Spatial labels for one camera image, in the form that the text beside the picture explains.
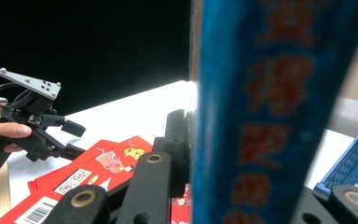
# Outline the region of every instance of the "white label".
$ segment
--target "white label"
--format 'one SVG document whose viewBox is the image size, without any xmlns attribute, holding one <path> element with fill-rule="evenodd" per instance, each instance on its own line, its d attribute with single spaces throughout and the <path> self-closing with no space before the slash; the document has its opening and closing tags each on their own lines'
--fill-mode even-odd
<svg viewBox="0 0 358 224">
<path fill-rule="evenodd" d="M 76 188 L 91 174 L 90 171 L 78 169 L 72 175 L 70 175 L 62 184 L 60 184 L 54 192 L 59 194 L 65 194 L 71 189 Z"/>
</svg>

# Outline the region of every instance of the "white metal bracket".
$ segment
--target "white metal bracket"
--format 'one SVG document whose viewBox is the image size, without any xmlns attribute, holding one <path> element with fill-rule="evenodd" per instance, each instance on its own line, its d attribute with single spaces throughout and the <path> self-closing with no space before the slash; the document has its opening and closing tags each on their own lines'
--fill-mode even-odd
<svg viewBox="0 0 358 224">
<path fill-rule="evenodd" d="M 61 89 L 61 83 L 52 83 L 42 79 L 27 77 L 20 74 L 8 72 L 6 68 L 0 69 L 0 77 L 4 77 L 14 83 L 27 88 L 28 90 L 39 93 L 43 96 L 48 97 L 51 100 L 57 98 L 58 92 Z"/>
</svg>

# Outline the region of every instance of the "screw hole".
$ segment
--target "screw hole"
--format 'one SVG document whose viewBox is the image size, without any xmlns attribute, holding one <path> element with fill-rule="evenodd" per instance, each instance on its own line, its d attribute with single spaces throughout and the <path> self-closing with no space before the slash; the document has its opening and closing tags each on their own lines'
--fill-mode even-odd
<svg viewBox="0 0 358 224">
<path fill-rule="evenodd" d="M 85 193 L 85 194 L 81 194 L 79 195 L 76 199 L 78 202 L 86 202 L 88 201 L 89 199 L 91 198 L 91 195 L 89 195 L 88 193 Z"/>
<path fill-rule="evenodd" d="M 147 224 L 149 223 L 150 216 L 146 213 L 141 213 L 135 216 L 133 224 Z"/>
<path fill-rule="evenodd" d="M 151 155 L 147 158 L 147 161 L 152 163 L 161 162 L 162 157 L 160 155 Z"/>
<path fill-rule="evenodd" d="M 318 217 L 316 217 L 314 214 L 311 214 L 311 213 L 303 213 L 303 215 L 301 217 L 307 224 L 321 224 L 322 223 Z"/>
</svg>

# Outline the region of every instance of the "cartoon illustration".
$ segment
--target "cartoon illustration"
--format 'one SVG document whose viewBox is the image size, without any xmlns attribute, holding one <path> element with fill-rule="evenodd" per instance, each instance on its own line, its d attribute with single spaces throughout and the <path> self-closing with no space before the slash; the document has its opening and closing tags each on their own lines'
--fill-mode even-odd
<svg viewBox="0 0 358 224">
<path fill-rule="evenodd" d="M 121 162 L 120 157 L 118 157 L 114 151 L 104 152 L 103 148 L 97 148 L 97 149 L 101 150 L 103 154 L 95 158 L 95 160 L 98 161 L 106 170 L 109 170 L 113 174 L 118 174 L 122 171 L 133 172 L 135 165 L 124 166 L 123 163 Z"/>
<path fill-rule="evenodd" d="M 92 179 L 89 180 L 89 185 L 92 185 L 93 183 L 95 183 L 95 181 L 97 181 L 98 179 L 98 175 L 95 175 Z"/>
<path fill-rule="evenodd" d="M 138 160 L 142 155 L 145 154 L 145 151 L 140 148 L 129 147 L 124 150 L 124 153 L 126 154 L 126 156 L 131 156 L 135 160 Z"/>
</svg>

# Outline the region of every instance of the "black metal bracket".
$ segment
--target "black metal bracket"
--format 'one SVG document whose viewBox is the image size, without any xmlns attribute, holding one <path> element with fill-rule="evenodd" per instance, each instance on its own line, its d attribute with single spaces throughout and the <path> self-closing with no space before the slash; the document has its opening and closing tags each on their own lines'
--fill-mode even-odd
<svg viewBox="0 0 358 224">
<path fill-rule="evenodd" d="M 7 103 L 0 112 L 0 122 L 17 122 L 25 124 L 32 129 L 30 136 L 26 138 L 0 137 L 0 168 L 5 163 L 10 153 L 6 153 L 4 148 L 8 144 L 16 144 L 25 149 L 27 158 L 31 161 L 45 160 L 47 157 L 62 157 L 73 160 L 79 156 L 84 149 L 72 145 L 64 146 L 54 137 L 46 133 L 50 126 L 62 126 L 62 131 L 73 134 L 77 137 L 82 136 L 86 128 L 65 120 L 65 117 L 58 116 L 57 111 L 52 108 L 53 101 L 58 94 L 58 87 L 55 92 L 48 95 L 46 90 L 52 85 L 49 82 L 24 77 L 22 75 L 7 72 L 0 69 L 0 76 L 7 75 L 8 79 L 20 83 L 28 88 L 14 99 L 12 103 Z M 36 87 L 34 83 L 44 83 L 45 86 Z"/>
</svg>

